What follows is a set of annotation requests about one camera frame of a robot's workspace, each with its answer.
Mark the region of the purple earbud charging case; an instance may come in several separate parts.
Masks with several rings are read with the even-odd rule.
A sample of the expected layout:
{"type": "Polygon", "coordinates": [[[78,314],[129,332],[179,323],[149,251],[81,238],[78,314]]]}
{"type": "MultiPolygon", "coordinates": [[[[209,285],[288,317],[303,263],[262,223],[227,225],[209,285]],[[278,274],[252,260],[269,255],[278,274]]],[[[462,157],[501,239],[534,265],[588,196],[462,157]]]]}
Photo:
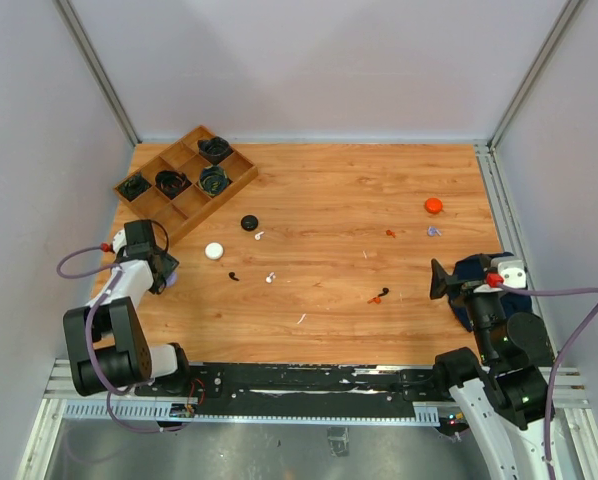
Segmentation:
{"type": "Polygon", "coordinates": [[[178,279],[178,274],[176,272],[172,272],[165,281],[165,287],[170,288],[172,287],[178,279]]]}

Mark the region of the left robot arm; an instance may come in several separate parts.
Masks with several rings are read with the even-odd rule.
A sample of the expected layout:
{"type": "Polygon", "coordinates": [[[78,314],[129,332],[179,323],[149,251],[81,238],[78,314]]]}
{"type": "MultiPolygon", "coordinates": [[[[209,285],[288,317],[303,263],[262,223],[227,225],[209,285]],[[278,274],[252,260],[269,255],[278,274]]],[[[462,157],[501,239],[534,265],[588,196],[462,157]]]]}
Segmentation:
{"type": "Polygon", "coordinates": [[[137,314],[145,295],[160,295],[177,279],[179,261],[170,254],[169,242],[157,244],[155,229],[166,232],[155,220],[128,222],[110,243],[78,250],[57,266],[60,277],[80,279],[104,269],[70,274],[63,270],[69,260],[96,250],[115,255],[101,290],[63,316],[71,376],[82,396],[119,395],[148,383],[158,392],[179,396],[192,386],[193,371],[183,348],[178,343],[149,346],[137,314]]]}

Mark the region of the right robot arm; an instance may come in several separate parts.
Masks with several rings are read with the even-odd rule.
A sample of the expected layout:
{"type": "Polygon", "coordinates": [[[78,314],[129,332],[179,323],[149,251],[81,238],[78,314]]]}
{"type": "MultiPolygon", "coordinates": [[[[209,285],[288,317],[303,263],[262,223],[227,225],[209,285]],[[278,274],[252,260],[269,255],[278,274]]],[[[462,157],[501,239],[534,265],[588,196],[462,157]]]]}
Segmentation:
{"type": "Polygon", "coordinates": [[[545,323],[531,312],[508,315],[501,303],[506,293],[526,293],[525,265],[514,256],[479,261],[481,273],[465,280],[431,262],[430,298],[464,307],[477,345],[436,356],[433,390],[459,406],[491,478],[557,479],[554,406],[539,366],[545,323]]]}

